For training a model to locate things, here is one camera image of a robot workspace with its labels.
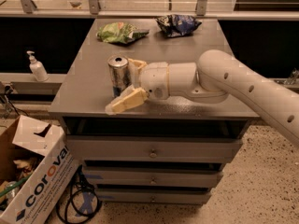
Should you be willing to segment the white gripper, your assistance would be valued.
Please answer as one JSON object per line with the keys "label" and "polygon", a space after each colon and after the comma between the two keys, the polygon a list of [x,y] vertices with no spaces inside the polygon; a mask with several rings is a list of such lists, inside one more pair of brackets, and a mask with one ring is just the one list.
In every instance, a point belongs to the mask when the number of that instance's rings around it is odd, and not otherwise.
{"label": "white gripper", "polygon": [[166,100],[169,97],[169,64],[166,62],[150,63],[128,59],[131,82],[120,96],[105,108],[108,115],[120,114],[128,109],[143,105],[145,101]]}

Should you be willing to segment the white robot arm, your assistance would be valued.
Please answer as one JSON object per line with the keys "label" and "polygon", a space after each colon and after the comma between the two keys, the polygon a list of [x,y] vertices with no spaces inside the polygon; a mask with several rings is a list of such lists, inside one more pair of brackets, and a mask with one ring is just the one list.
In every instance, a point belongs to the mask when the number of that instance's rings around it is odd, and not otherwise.
{"label": "white robot arm", "polygon": [[181,96],[219,103],[228,95],[243,102],[291,143],[299,146],[299,94],[259,75],[221,50],[204,52],[196,63],[129,61],[132,84],[106,106],[115,115],[145,101]]}

